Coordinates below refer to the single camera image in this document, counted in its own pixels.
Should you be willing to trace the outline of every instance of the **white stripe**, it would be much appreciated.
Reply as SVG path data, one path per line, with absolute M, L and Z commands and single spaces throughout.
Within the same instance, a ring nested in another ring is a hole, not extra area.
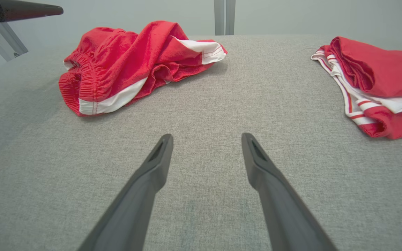
M 193 40 L 179 40 L 178 38 L 175 39 L 192 51 L 202 52 L 203 59 L 201 64 L 218 62 L 223 60 L 226 56 L 223 48 L 217 42 L 198 42 Z
M 130 102 L 141 90 L 142 86 L 147 81 L 147 78 L 143 78 L 129 87 L 116 93 L 116 95 L 105 99 L 100 102 L 89 102 L 83 99 L 79 99 L 80 113 L 86 115 L 94 115 L 99 113 L 111 113 L 122 106 Z
M 352 121 L 355 122 L 358 126 L 360 126 L 361 124 L 376 124 L 375 120 L 366 116 L 352 119 Z
M 377 103 L 370 102 L 370 103 L 364 103 L 364 104 L 360 105 L 359 107 L 361 107 L 361 109 L 363 111 L 365 111 L 369 108 L 373 108 L 373 107 L 377 107 L 377 106 L 382 106 L 382 105 L 378 105 Z

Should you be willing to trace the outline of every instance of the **gray textured cloth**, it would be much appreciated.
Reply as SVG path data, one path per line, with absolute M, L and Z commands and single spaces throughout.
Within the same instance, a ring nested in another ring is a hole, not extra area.
M 75 250 L 159 137 L 174 136 L 144 250 L 268 250 L 241 133 L 252 133 L 340 250 L 402 250 L 402 139 L 372 139 L 310 55 L 331 38 L 222 36 L 197 76 L 77 117 L 57 85 L 76 47 L 0 68 L 0 251 Z

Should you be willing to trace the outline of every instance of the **folded garment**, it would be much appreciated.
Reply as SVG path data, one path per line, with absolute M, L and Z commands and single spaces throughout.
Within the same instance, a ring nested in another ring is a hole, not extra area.
M 201 73 L 228 52 L 213 40 L 188 40 L 176 23 L 155 21 L 140 34 L 95 28 L 64 59 L 59 80 L 78 116 L 110 113 L 169 82 Z
M 381 98 L 353 87 L 343 73 L 343 65 L 322 46 L 311 59 L 317 60 L 340 87 L 345 114 L 371 137 L 402 138 L 402 97 Z
M 333 54 L 351 86 L 380 97 L 402 97 L 402 51 L 336 37 L 324 48 Z

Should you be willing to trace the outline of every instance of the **gray table surface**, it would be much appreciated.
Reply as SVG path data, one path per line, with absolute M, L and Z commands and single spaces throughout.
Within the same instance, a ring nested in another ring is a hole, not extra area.
M 310 60 L 331 38 L 214 39 L 229 54 L 210 70 L 96 117 L 77 117 L 57 85 L 76 45 L 1 67 L 0 251 L 75 250 L 166 133 L 172 162 L 144 250 L 269 250 L 242 132 L 338 249 L 402 250 L 402 139 L 369 138 L 345 116 L 338 86 Z

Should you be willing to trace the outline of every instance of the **gray fabric surface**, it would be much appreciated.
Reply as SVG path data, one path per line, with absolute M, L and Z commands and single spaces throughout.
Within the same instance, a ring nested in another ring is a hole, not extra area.
M 229 51 L 197 76 L 80 118 L 57 85 L 76 45 L 0 68 L 0 251 L 75 250 L 148 155 L 174 136 L 144 250 L 268 250 L 246 177 L 252 133 L 340 250 L 402 250 L 402 139 L 372 139 L 310 60 L 331 38 L 215 37 Z

